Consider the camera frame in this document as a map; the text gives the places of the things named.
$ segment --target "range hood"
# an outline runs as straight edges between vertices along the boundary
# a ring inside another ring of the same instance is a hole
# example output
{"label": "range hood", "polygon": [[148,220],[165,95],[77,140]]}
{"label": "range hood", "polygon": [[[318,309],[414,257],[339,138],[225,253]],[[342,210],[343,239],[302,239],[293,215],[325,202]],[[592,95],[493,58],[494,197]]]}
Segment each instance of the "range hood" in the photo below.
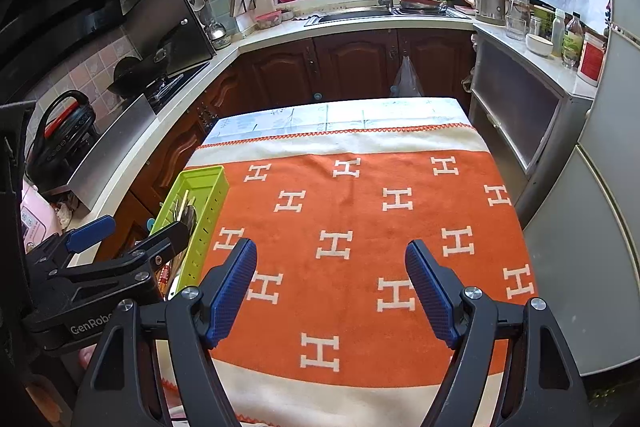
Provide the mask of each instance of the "range hood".
{"label": "range hood", "polygon": [[14,0],[0,23],[0,103],[23,99],[47,71],[123,20],[120,0]]}

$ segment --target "brown wooden cabinet door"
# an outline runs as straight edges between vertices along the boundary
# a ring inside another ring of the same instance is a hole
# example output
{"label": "brown wooden cabinet door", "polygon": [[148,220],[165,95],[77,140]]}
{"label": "brown wooden cabinet door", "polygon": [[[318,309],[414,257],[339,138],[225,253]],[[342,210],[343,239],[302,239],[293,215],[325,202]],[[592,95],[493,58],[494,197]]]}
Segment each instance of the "brown wooden cabinet door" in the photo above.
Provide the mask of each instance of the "brown wooden cabinet door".
{"label": "brown wooden cabinet door", "polygon": [[100,243],[94,261],[115,259],[149,235],[146,222],[153,216],[131,192],[125,194],[113,217],[116,230]]}
{"label": "brown wooden cabinet door", "polygon": [[244,74],[257,84],[268,108],[314,102],[318,61],[311,39],[254,51],[241,57]]}
{"label": "brown wooden cabinet door", "polygon": [[153,152],[131,185],[131,192],[154,216],[169,195],[175,179],[187,165],[205,134],[196,112],[190,108],[180,117]]}
{"label": "brown wooden cabinet door", "polygon": [[476,63],[471,32],[435,28],[398,30],[402,56],[411,58],[425,96],[455,98],[466,112],[471,95],[462,80]]}
{"label": "brown wooden cabinet door", "polygon": [[268,108],[262,93],[251,75],[233,64],[218,75],[198,97],[195,110],[206,134],[209,134],[216,118],[228,118]]}
{"label": "brown wooden cabinet door", "polygon": [[386,98],[398,74],[396,30],[316,37],[322,100]]}

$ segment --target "green plastic basket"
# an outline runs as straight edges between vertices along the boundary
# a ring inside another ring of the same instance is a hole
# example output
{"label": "green plastic basket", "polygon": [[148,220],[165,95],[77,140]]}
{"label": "green plastic basket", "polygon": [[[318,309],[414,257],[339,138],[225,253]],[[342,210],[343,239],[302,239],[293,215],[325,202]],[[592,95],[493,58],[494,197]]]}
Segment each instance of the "green plastic basket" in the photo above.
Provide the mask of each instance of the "green plastic basket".
{"label": "green plastic basket", "polygon": [[180,273],[177,275],[177,285],[173,285],[168,298],[182,290],[185,286],[197,286],[200,282],[202,266],[207,256],[211,234],[218,221],[222,204],[225,202],[229,184],[225,178],[225,168],[221,165],[205,167],[183,171],[178,174],[174,186],[171,187],[169,195],[162,204],[162,209],[151,229],[151,233],[156,233],[174,221],[172,210],[175,201],[178,207],[182,203],[185,190],[189,191],[188,200],[195,198],[193,206],[196,209],[198,222],[196,230],[191,236],[187,255],[184,258]]}

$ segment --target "refrigerator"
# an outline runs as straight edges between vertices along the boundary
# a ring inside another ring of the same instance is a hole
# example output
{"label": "refrigerator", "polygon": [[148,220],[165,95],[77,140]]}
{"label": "refrigerator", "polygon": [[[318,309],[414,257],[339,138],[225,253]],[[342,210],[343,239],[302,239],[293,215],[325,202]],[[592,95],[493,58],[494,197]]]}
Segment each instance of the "refrigerator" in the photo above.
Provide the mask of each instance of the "refrigerator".
{"label": "refrigerator", "polygon": [[612,23],[584,129],[524,230],[536,290],[582,375],[640,359],[638,0],[612,0]]}

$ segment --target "bottle with green label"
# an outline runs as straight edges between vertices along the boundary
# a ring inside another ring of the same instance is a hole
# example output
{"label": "bottle with green label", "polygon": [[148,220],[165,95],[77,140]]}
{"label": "bottle with green label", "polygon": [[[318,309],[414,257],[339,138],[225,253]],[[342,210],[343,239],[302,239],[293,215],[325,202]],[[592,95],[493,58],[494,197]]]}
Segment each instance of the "bottle with green label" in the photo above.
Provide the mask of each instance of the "bottle with green label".
{"label": "bottle with green label", "polygon": [[565,68],[577,68],[584,44],[584,31],[580,24],[580,14],[574,12],[574,17],[564,29],[562,41],[562,63]]}

